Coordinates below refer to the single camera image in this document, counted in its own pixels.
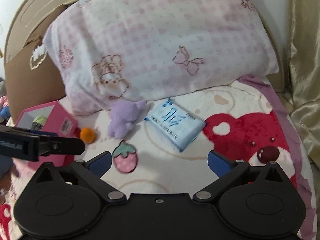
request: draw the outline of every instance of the orange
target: orange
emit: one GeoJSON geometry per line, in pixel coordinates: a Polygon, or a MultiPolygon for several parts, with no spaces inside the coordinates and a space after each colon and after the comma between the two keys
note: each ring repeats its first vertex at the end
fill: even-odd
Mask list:
{"type": "Polygon", "coordinates": [[[84,143],[92,143],[95,139],[96,135],[94,131],[89,127],[84,127],[80,132],[80,139],[84,143]]]}

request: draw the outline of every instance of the green strawberry leaf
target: green strawberry leaf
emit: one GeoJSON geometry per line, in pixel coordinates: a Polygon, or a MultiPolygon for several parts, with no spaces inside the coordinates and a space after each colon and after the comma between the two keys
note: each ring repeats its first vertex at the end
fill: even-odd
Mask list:
{"type": "Polygon", "coordinates": [[[122,155],[123,158],[128,157],[129,153],[136,153],[137,150],[130,144],[121,141],[120,144],[113,150],[112,157],[116,158],[119,155],[122,155]]]}

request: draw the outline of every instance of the pink box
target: pink box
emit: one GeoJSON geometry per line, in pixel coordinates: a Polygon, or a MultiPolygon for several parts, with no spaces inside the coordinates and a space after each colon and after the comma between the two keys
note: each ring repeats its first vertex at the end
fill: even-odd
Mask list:
{"type": "MultiPolygon", "coordinates": [[[[42,104],[25,109],[20,114],[16,127],[30,129],[33,120],[37,116],[47,118],[41,131],[54,132],[60,137],[73,138],[77,121],[59,104],[58,101],[42,104]]],[[[40,156],[38,162],[28,162],[28,166],[34,170],[38,169],[43,162],[52,162],[55,166],[62,166],[65,155],[50,155],[47,157],[40,156]]]]}

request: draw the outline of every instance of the wet wipes package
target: wet wipes package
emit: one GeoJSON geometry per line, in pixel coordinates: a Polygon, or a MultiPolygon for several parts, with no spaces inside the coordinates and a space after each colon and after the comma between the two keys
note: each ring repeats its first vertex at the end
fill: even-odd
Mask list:
{"type": "Polygon", "coordinates": [[[174,104],[170,98],[155,106],[145,118],[182,152],[197,138],[205,122],[174,104]]]}

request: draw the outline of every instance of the screw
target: screw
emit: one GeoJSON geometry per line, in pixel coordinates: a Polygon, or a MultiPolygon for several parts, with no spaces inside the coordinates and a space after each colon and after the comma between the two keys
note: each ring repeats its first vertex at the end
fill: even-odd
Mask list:
{"type": "Polygon", "coordinates": [[[111,191],[108,193],[108,198],[114,199],[114,200],[120,199],[123,196],[124,196],[123,193],[120,191],[111,191]]]}
{"type": "Polygon", "coordinates": [[[212,196],[211,193],[208,191],[199,191],[196,193],[196,197],[198,199],[209,199],[211,198],[211,196],[212,196]]]}

